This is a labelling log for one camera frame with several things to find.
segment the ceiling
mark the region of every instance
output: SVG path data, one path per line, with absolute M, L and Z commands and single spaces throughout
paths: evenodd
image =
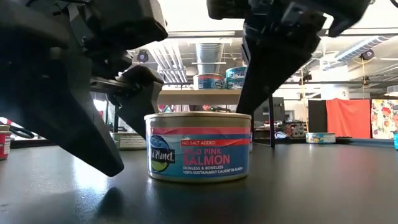
M 243 21 L 236 19 L 224 19 L 222 21 L 215 21 L 208 17 L 205 0 L 159 0 L 164 17 L 168 22 L 167 29 L 169 32 L 175 31 L 208 31 L 208 30 L 241 30 Z M 355 28 L 389 28 L 391 30 L 398 28 L 398 19 L 391 19 L 396 17 L 398 9 L 394 8 L 389 1 L 376 0 L 366 12 L 363 20 L 355 25 Z M 369 35 L 362 36 L 344 36 L 337 38 L 322 37 L 322 41 L 317 48 L 317 56 L 327 54 L 337 54 L 348 50 L 354 44 L 370 38 Z M 205 39 L 167 39 L 159 44 L 176 43 L 180 50 L 183 65 L 189 70 L 187 73 L 188 81 L 192 80 L 192 76 L 197 73 L 197 62 L 195 52 L 195 42 L 200 42 Z M 225 70 L 231 67 L 241 66 L 241 38 L 224 38 L 228 44 L 224 44 L 222 62 L 225 65 L 220 65 L 220 74 L 224 75 Z M 157 43 L 143 46 L 140 49 L 148 49 L 156 46 Z M 136 56 L 140 49 L 133 50 L 132 54 Z M 370 62 L 366 62 L 363 66 L 358 63 L 360 59 L 347 61 L 349 77 L 345 80 L 361 80 L 365 74 L 370 80 L 397 80 L 398 81 L 398 38 L 393 37 L 390 40 L 373 48 L 376 58 Z M 157 70 L 157 63 L 149 54 L 149 61 L 144 64 L 153 70 Z M 311 70 L 319 70 L 319 63 L 313 63 Z M 366 91 L 371 93 L 384 93 L 388 84 L 370 85 L 366 87 Z M 301 86 L 296 86 L 296 90 L 289 90 L 293 92 L 301 92 Z M 308 86 L 308 89 L 318 90 L 319 86 L 314 88 Z M 351 85 L 352 91 L 362 90 L 361 85 Z

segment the table surface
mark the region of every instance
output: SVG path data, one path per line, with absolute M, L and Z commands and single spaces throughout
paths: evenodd
M 397 223 L 393 149 L 255 145 L 249 177 L 223 184 L 151 179 L 145 151 L 109 178 L 59 147 L 0 162 L 0 223 Z

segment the colorful poster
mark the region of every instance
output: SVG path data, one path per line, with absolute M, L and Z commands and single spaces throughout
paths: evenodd
M 371 123 L 375 139 L 392 139 L 398 130 L 398 111 L 394 111 L 398 100 L 372 100 Z

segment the wild planet logo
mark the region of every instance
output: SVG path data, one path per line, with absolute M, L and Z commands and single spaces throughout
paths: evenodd
M 175 151 L 158 135 L 150 137 L 150 166 L 153 171 L 163 172 L 175 163 Z

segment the salmon can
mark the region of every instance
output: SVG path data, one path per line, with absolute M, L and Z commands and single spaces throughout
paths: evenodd
M 11 132 L 8 125 L 0 125 L 0 161 L 8 158 L 11 146 Z
M 174 182 L 224 182 L 248 175 L 251 117 L 189 112 L 145 117 L 148 174 Z

